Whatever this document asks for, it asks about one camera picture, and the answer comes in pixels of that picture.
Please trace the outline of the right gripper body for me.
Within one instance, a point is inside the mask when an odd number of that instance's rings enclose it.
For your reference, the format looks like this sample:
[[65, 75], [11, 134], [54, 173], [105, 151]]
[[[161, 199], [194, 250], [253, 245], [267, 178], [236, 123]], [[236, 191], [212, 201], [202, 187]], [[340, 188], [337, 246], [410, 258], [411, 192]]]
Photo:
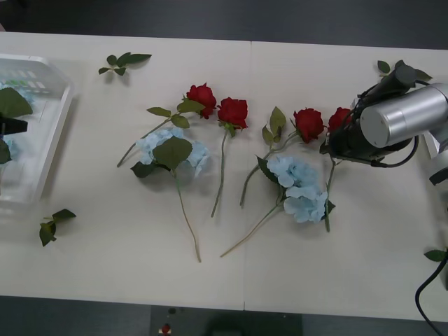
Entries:
[[343, 160], [370, 161], [372, 145], [364, 137], [360, 122], [356, 121], [329, 133], [321, 144], [319, 153]]

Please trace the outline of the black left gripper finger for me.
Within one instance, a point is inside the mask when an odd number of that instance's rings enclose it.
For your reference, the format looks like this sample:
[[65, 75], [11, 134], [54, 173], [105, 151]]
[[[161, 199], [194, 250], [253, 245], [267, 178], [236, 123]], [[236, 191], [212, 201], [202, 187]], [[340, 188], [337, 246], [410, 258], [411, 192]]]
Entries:
[[14, 118], [0, 118], [1, 135], [10, 135], [26, 132], [28, 122]]

